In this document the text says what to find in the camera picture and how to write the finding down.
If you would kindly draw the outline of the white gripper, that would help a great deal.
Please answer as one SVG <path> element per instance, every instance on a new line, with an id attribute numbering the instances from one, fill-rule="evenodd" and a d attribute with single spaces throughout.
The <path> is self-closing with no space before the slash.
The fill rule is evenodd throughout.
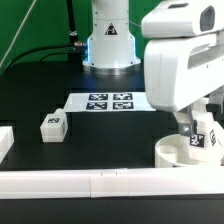
<path id="1" fill-rule="evenodd" d="M 144 79 L 149 104 L 174 112 L 178 133 L 190 137 L 195 133 L 190 104 L 224 85 L 224 40 L 219 33 L 151 40 Z"/>

